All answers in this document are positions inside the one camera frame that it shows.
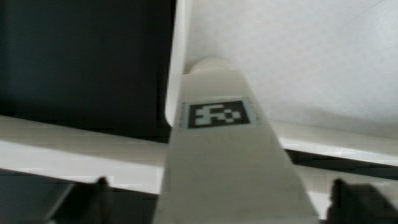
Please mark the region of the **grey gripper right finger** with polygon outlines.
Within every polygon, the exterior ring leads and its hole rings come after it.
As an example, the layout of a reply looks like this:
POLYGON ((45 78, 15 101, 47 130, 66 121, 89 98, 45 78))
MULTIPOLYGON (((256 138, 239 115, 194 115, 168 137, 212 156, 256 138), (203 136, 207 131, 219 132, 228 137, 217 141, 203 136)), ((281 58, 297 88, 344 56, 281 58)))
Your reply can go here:
POLYGON ((326 224, 398 224, 398 209, 370 184, 335 180, 326 224))

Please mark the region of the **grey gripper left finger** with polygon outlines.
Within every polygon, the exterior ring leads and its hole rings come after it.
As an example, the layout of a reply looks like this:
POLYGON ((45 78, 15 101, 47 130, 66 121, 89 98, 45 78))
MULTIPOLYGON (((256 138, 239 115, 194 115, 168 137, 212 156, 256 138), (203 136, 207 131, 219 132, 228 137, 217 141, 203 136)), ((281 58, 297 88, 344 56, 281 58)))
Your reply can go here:
POLYGON ((113 190, 105 177, 95 183, 56 185, 34 221, 38 224, 113 224, 113 190))

